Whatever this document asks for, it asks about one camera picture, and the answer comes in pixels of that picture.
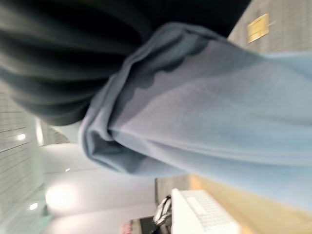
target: light blue fabric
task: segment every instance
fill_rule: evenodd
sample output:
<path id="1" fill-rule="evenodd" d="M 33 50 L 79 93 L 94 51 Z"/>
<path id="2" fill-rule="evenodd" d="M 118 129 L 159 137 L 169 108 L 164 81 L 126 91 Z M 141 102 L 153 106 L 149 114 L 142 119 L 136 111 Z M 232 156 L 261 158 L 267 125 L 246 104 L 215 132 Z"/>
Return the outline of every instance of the light blue fabric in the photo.
<path id="1" fill-rule="evenodd" d="M 120 172 L 200 174 L 311 212 L 311 64 L 167 24 L 94 97 L 81 144 Z"/>

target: dark gray fabric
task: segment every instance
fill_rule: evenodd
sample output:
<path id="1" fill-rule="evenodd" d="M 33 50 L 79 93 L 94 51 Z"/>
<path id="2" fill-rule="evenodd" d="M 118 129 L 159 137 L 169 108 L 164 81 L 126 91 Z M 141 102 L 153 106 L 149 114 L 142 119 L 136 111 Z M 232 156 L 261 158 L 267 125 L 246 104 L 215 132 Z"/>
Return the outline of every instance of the dark gray fabric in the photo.
<path id="1" fill-rule="evenodd" d="M 312 211 L 312 56 L 303 58 L 167 24 L 93 98 L 80 141 L 116 171 L 196 173 Z"/>
<path id="2" fill-rule="evenodd" d="M 198 23 L 227 37 L 249 1 L 2 0 L 0 80 L 25 110 L 72 124 L 159 26 Z"/>

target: wooden counter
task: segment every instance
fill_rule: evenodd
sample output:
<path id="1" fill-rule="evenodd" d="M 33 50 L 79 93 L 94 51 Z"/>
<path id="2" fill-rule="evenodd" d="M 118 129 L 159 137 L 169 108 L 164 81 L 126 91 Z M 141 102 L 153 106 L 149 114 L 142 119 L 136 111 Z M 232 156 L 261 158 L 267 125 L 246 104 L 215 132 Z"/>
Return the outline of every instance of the wooden counter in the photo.
<path id="1" fill-rule="evenodd" d="M 242 234 L 312 234 L 312 214 L 195 175 L 189 189 L 206 190 L 242 225 Z"/>

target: gold plaque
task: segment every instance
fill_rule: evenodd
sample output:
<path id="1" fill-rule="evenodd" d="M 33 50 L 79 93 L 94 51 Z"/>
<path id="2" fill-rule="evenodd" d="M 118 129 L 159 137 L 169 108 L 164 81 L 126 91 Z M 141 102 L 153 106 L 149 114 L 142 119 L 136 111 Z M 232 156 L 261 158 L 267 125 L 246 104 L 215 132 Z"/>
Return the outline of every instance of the gold plaque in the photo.
<path id="1" fill-rule="evenodd" d="M 269 33 L 269 13 L 266 13 L 248 24 L 248 43 Z"/>

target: tiled wall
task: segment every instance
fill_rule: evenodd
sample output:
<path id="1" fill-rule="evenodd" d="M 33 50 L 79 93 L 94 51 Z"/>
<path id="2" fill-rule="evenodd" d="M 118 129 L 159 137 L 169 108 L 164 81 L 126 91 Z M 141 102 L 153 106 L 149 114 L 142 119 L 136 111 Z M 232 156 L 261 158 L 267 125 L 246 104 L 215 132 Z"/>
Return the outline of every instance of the tiled wall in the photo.
<path id="1" fill-rule="evenodd" d="M 10 208 L 33 190 L 29 141 L 25 114 L 0 91 L 0 206 L 5 217 Z"/>
<path id="2" fill-rule="evenodd" d="M 48 218 L 42 207 L 29 210 L 34 191 L 38 188 L 35 152 L 36 139 L 28 126 L 26 113 L 17 107 L 0 86 L 0 233 L 40 234 Z M 26 134 L 26 139 L 17 136 Z M 35 197 L 45 206 L 44 193 Z"/>

